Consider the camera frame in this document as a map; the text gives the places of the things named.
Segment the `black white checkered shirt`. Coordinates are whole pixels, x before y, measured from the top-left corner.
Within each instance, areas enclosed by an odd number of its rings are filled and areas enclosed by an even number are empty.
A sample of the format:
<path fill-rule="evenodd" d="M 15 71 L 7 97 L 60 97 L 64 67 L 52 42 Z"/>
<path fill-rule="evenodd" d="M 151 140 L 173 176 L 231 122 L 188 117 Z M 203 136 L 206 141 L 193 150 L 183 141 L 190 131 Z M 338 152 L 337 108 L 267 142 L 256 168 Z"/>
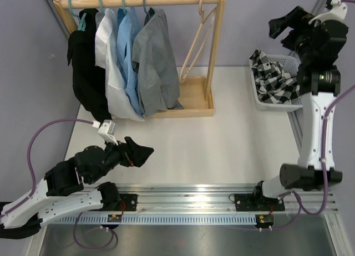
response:
<path fill-rule="evenodd" d="M 284 104 L 300 96 L 297 77 L 284 70 L 278 61 L 269 60 L 260 49 L 250 56 L 258 100 L 262 103 Z"/>

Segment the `wooden hanger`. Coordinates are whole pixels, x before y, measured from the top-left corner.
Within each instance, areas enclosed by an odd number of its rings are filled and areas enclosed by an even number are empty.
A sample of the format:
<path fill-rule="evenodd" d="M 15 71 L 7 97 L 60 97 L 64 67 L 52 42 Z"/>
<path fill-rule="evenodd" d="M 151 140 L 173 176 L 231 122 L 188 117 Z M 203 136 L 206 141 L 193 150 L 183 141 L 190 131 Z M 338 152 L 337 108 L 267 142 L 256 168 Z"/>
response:
<path fill-rule="evenodd" d="M 209 13 L 206 13 L 205 8 L 203 7 L 203 0 L 199 0 L 199 15 L 200 25 L 197 29 L 194 40 L 192 41 L 191 47 L 181 67 L 179 73 L 180 83 L 185 82 L 187 76 L 190 74 L 192 68 L 195 66 L 196 61 L 198 60 L 201 52 L 205 47 L 212 27 L 214 26 L 214 21 L 216 17 L 216 7 L 211 9 Z"/>

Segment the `grey shirt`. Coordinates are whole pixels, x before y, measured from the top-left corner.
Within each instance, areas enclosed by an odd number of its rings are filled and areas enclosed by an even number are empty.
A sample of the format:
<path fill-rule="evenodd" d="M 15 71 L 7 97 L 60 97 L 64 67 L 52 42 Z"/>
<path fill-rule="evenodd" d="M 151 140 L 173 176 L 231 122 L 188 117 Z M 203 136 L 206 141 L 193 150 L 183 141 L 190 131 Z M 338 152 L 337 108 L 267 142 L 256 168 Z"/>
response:
<path fill-rule="evenodd" d="M 132 65 L 138 74 L 139 105 L 146 117 L 169 109 L 182 109 L 180 83 L 166 14 L 150 8 L 134 39 Z"/>

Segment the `blue-grey hanger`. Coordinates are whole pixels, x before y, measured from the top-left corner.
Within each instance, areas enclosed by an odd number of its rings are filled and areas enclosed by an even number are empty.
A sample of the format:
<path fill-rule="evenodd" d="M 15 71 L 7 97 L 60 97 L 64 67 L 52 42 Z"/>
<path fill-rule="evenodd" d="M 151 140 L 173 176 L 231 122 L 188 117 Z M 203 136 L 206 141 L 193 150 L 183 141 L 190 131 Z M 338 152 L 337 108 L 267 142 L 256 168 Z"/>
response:
<path fill-rule="evenodd" d="M 145 14 L 150 18 L 151 14 L 150 14 L 149 10 L 146 7 L 146 0 L 143 0 L 143 10 L 144 10 Z"/>

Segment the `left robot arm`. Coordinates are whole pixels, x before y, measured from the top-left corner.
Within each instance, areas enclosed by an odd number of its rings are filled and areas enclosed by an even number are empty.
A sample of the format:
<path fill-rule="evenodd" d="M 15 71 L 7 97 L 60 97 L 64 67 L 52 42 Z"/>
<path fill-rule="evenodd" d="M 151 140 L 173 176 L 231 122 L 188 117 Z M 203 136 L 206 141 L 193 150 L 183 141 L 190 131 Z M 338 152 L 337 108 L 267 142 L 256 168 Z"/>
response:
<path fill-rule="evenodd" d="M 1 238 L 24 239 L 54 221 L 86 211 L 112 211 L 121 207 L 116 184 L 104 182 L 89 193 L 74 193 L 106 176 L 116 166 L 141 167 L 153 154 L 130 137 L 124 142 L 89 146 L 56 164 L 23 199 L 1 203 Z"/>

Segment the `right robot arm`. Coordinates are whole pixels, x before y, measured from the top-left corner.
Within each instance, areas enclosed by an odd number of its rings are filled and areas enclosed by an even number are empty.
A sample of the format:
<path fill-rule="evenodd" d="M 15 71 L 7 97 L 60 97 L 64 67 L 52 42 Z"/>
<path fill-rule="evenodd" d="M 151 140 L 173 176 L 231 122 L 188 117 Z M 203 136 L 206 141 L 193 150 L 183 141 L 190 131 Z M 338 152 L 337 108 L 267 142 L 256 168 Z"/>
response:
<path fill-rule="evenodd" d="M 329 187 L 342 181 L 342 172 L 335 170 L 332 156 L 332 131 L 335 105 L 345 97 L 340 93 L 341 74 L 334 63 L 347 41 L 347 5 L 338 1 L 326 8 L 326 12 L 314 16 L 297 6 L 268 23 L 272 39 L 291 28 L 281 43 L 301 61 L 297 84 L 303 108 L 303 136 L 298 163 L 284 163 L 278 176 L 254 187 L 252 204 L 257 209 L 265 209 L 271 201 L 276 203 L 295 189 L 321 190 L 326 198 Z"/>

